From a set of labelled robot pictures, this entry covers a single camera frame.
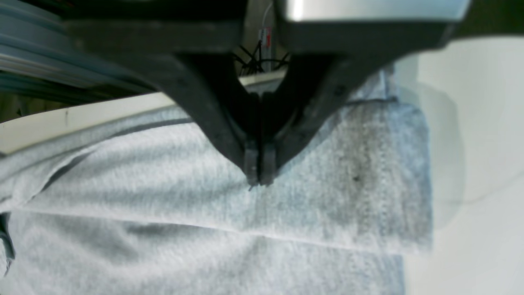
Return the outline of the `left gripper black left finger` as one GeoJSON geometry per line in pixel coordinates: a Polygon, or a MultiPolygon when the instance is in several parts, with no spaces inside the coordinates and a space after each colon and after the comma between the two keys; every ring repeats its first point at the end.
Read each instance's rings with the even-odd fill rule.
{"type": "Polygon", "coordinates": [[[77,48],[174,100],[249,185],[260,184],[257,100],[240,84],[231,57],[243,21],[68,20],[65,27],[77,48]]]}

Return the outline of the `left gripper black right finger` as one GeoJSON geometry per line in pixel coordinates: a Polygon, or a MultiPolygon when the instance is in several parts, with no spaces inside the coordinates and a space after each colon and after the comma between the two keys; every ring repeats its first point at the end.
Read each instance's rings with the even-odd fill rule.
{"type": "Polygon", "coordinates": [[[276,28],[291,58],[280,86],[261,103],[261,185],[273,183],[277,172],[371,75],[408,54],[442,48],[455,23],[279,20],[276,28]]]}

